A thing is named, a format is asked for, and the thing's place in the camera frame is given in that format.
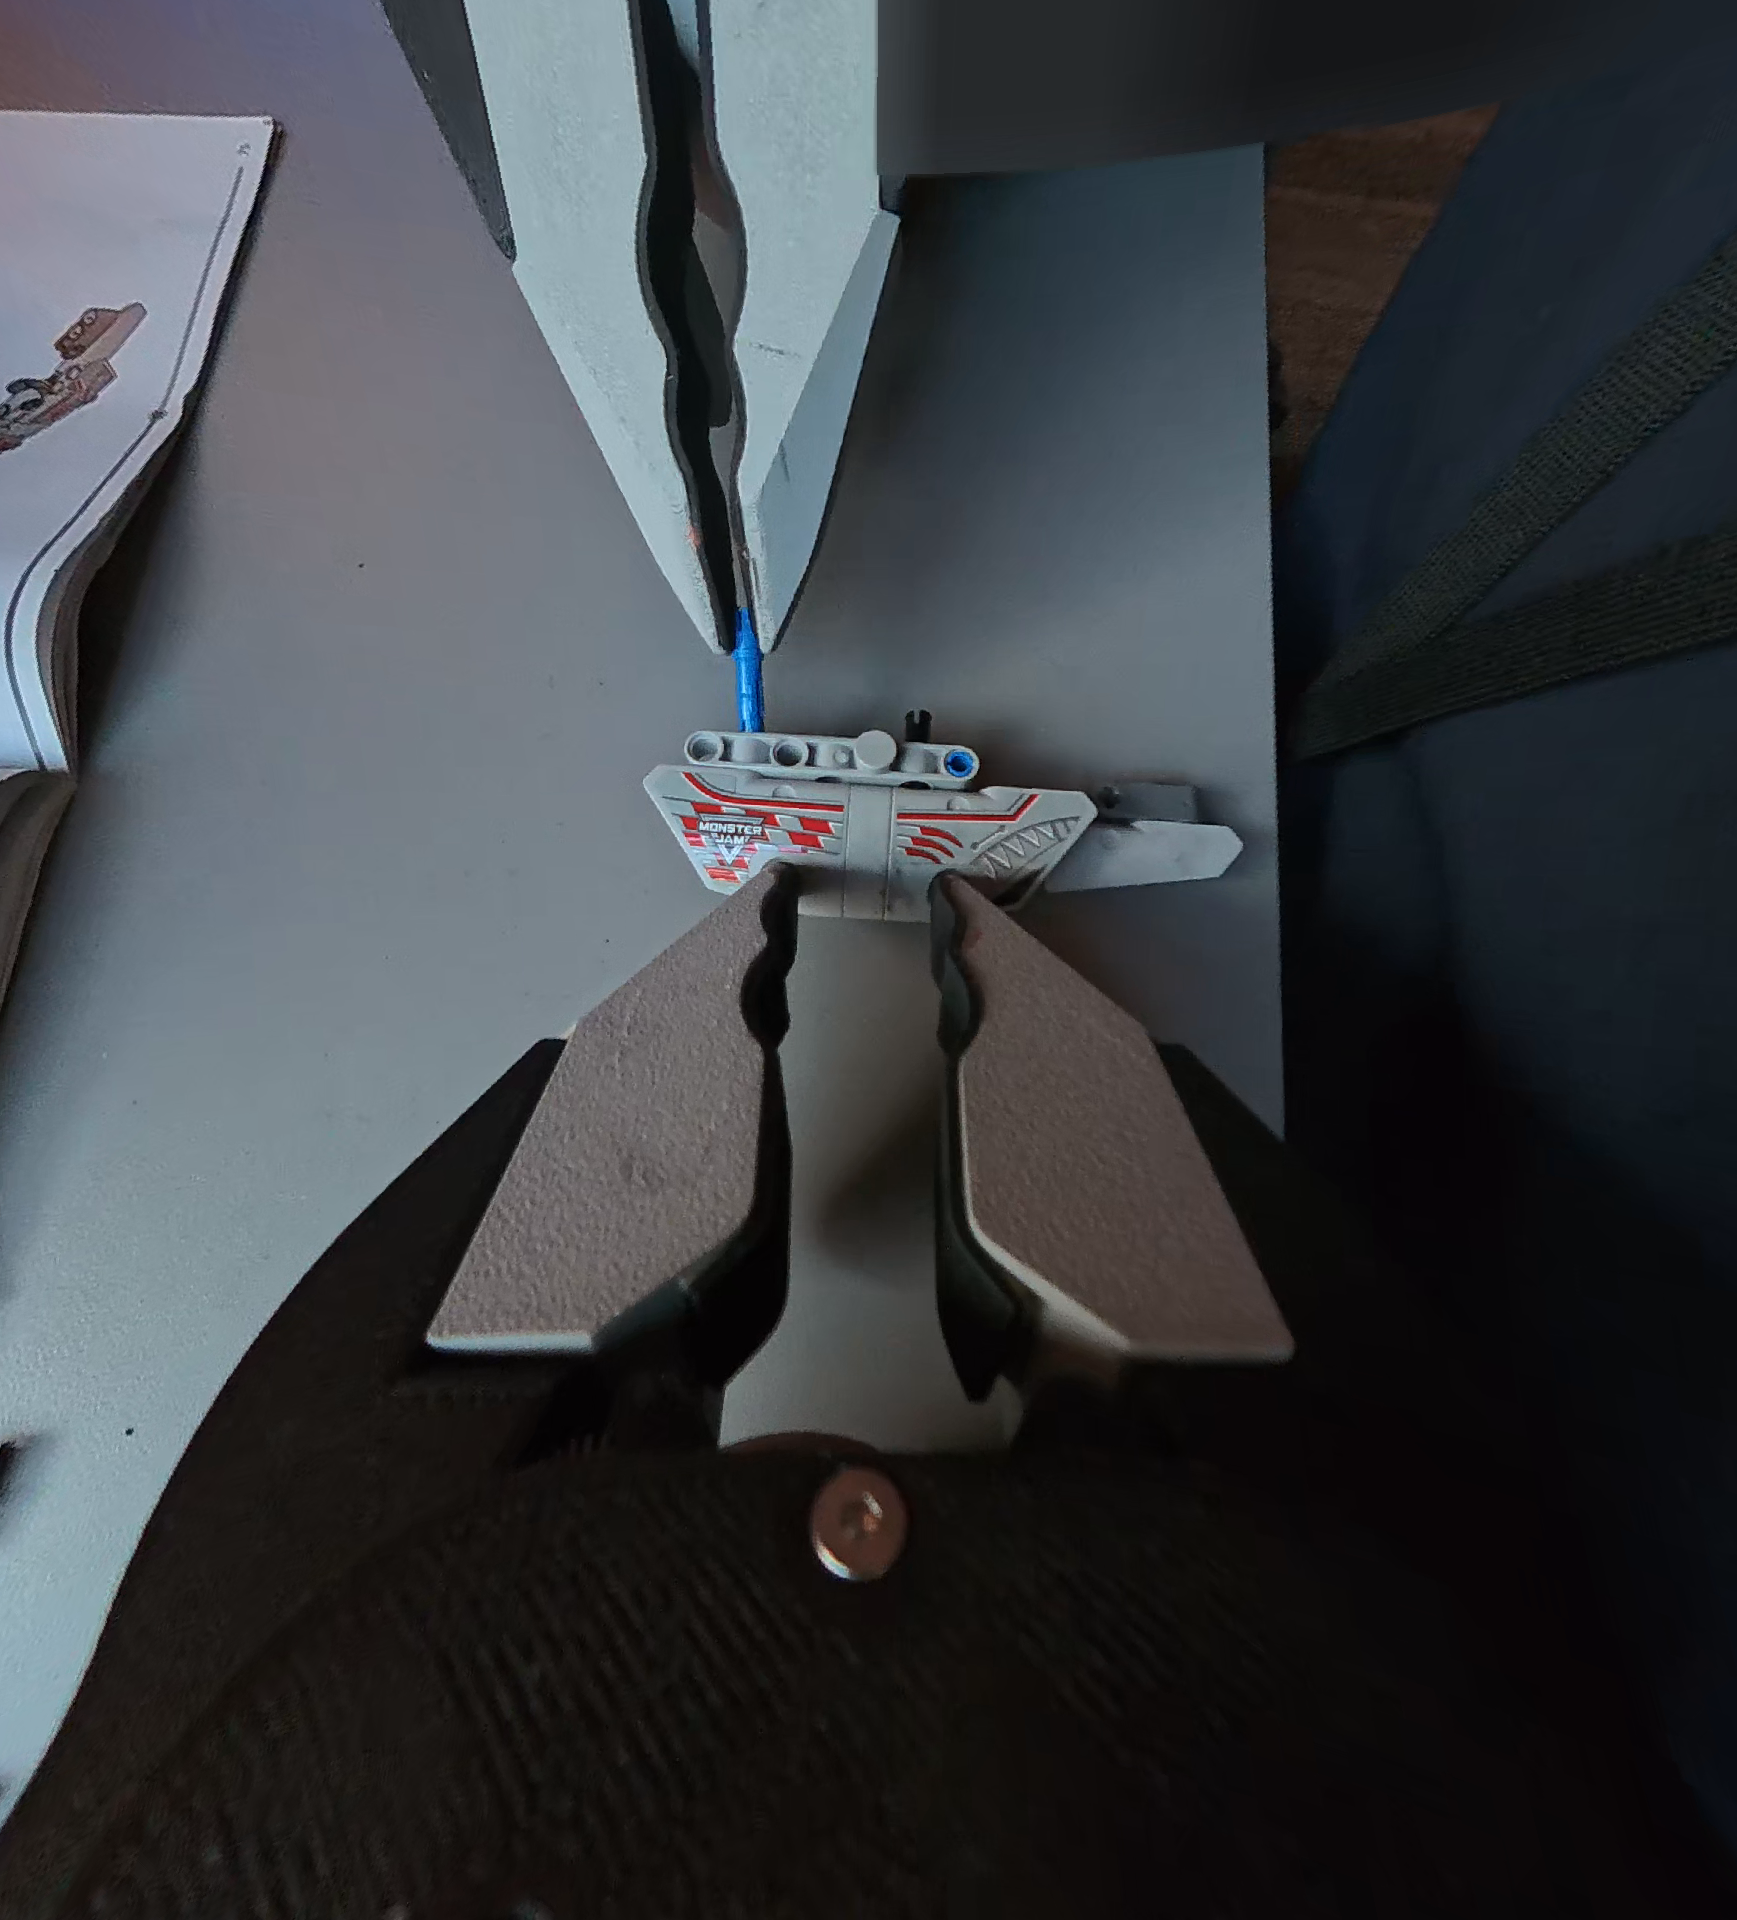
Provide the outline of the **grey shark-print lego assembly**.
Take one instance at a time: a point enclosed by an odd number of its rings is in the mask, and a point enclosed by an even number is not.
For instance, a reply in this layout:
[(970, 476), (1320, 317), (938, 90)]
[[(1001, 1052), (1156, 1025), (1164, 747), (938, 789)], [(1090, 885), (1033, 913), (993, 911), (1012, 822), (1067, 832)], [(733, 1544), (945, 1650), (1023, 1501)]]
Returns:
[(1019, 910), (1044, 892), (1210, 881), (1242, 852), (1191, 785), (984, 783), (970, 747), (881, 728), (696, 732), (643, 789), (711, 893), (786, 867), (801, 911), (850, 922), (923, 922), (939, 877)]

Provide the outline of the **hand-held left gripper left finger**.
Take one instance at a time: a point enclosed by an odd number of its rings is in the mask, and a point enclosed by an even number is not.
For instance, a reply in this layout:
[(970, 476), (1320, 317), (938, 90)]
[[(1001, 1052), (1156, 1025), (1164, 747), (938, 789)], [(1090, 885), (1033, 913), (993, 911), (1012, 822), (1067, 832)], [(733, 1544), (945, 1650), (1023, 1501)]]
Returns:
[(428, 1327), (461, 1356), (760, 1351), (787, 1290), (779, 1047), (798, 877), (768, 867), (571, 1030)]

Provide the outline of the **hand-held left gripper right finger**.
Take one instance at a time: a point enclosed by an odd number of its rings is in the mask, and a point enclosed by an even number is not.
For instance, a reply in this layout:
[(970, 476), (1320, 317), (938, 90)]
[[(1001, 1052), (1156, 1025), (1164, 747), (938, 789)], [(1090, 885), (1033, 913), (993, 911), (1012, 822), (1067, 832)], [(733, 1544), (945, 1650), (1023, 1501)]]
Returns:
[(1291, 1332), (1144, 1025), (964, 877), (931, 885), (936, 1304), (961, 1394), (1280, 1365)]

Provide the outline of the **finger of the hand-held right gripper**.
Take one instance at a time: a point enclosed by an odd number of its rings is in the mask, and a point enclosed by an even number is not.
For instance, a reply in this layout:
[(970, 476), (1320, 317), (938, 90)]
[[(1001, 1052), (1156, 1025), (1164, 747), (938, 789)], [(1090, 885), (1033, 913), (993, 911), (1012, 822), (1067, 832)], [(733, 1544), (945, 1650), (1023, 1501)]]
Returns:
[(823, 537), (899, 233), (881, 192), (878, 3), (711, 2), (701, 56), (742, 254), (737, 555), (771, 652)]
[(515, 278), (699, 635), (728, 650), (679, 451), (676, 349), (650, 286), (658, 140), (635, 3), (472, 2)]

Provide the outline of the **open lego instruction manual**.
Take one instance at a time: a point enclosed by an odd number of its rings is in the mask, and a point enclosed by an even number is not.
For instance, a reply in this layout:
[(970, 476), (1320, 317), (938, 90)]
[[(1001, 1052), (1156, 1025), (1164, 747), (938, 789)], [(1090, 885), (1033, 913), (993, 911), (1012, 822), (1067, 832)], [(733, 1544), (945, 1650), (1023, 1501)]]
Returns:
[(88, 582), (206, 372), (273, 136), (0, 111), (0, 1006), (75, 788)]

